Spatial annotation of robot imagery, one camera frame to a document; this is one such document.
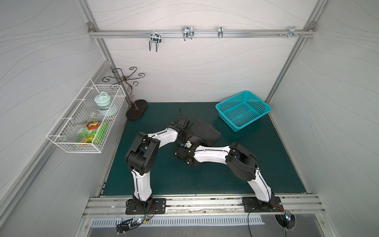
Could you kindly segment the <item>teal plastic basket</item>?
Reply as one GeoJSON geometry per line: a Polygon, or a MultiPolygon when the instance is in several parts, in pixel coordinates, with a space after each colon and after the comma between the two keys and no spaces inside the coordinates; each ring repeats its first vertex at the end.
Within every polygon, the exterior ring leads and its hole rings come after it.
{"type": "Polygon", "coordinates": [[[215,106],[219,117],[238,132],[272,111],[272,108],[250,91],[243,91],[215,106]]]}

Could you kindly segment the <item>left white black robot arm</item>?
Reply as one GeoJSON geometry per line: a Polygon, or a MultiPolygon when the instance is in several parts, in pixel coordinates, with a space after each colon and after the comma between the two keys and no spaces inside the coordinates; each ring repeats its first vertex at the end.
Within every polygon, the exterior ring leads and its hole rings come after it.
{"type": "Polygon", "coordinates": [[[134,182],[133,203],[149,209],[153,203],[151,170],[156,163],[159,149],[180,139],[186,139],[190,130],[169,126],[155,133],[140,132],[135,137],[125,157],[134,182]]]}

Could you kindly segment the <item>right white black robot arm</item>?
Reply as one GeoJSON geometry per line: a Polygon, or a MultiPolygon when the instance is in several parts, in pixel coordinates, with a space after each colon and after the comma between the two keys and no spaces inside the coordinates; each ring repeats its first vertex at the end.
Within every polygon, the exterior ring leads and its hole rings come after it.
{"type": "Polygon", "coordinates": [[[176,150],[175,156],[189,166],[201,163],[227,165],[237,178],[249,184],[259,203],[274,206],[275,194],[262,176],[256,157],[241,144],[234,142],[226,147],[184,145],[176,150]]]}

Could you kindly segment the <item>dark grey long pants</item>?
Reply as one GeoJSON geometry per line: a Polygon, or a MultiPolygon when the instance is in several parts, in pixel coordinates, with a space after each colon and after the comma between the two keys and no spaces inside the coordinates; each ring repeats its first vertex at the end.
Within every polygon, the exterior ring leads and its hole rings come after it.
{"type": "Polygon", "coordinates": [[[212,147],[221,137],[211,124],[197,119],[189,128],[186,139],[192,144],[212,147]]]}

